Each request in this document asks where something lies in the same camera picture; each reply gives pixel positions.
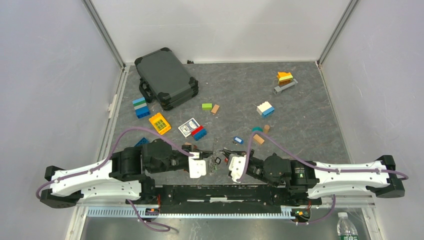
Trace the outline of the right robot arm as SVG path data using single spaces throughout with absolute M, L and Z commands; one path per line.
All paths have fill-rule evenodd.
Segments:
M 329 195 L 362 195 L 373 193 L 377 198 L 401 198 L 405 195 L 403 181 L 395 173 L 391 155 L 362 164 L 332 164 L 319 161 L 300 162 L 276 153 L 258 159 L 254 152 L 222 149 L 229 163 L 229 177 L 241 182 L 242 173 L 271 187 L 283 186 L 289 199 L 302 204 L 307 199 Z

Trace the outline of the metal keyring plate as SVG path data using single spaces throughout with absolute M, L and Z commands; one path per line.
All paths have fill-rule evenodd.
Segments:
M 218 160 L 216 160 L 220 155 L 219 139 L 217 137 L 213 138 L 211 151 L 212 155 L 208 159 L 208 170 L 210 175 L 218 170 L 219 165 Z

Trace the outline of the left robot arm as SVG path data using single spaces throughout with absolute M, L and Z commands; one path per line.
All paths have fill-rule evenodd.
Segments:
M 202 163 L 212 154 L 213 151 L 192 144 L 174 149 L 169 142 L 157 138 L 150 143 L 126 147 L 84 167 L 65 170 L 48 166 L 44 174 L 46 186 L 37 190 L 36 197 L 53 209 L 90 201 L 156 204 L 161 193 L 149 174 L 184 170 L 202 176 L 207 168 L 192 169 L 190 160 Z

